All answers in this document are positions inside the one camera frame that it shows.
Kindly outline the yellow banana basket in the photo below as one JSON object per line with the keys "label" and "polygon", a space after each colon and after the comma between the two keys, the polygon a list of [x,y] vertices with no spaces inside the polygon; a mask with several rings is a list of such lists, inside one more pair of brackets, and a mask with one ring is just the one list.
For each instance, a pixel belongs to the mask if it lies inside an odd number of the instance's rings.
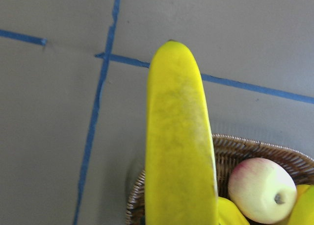
{"label": "yellow banana basket", "polygon": [[177,41],[162,45],[150,64],[145,156],[146,224],[218,224],[203,82],[192,52]]}
{"label": "yellow banana basket", "polygon": [[288,225],[314,224],[314,186],[297,185],[297,201],[290,214]]}

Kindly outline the yellow star fruit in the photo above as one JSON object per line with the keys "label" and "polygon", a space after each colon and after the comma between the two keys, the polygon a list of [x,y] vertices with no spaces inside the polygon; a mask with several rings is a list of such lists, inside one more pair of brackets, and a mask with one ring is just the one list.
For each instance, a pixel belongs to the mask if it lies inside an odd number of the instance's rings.
{"label": "yellow star fruit", "polygon": [[249,225],[238,207],[223,197],[218,197],[218,221],[220,225]]}

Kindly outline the pale yellow apple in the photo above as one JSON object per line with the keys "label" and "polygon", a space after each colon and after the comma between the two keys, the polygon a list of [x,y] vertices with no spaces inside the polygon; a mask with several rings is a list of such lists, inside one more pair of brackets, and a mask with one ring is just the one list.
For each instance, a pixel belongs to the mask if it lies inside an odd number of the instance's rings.
{"label": "pale yellow apple", "polygon": [[284,220],[297,198],[292,177],[279,164],[265,158],[240,162],[229,177],[228,193],[244,216],[262,224]]}

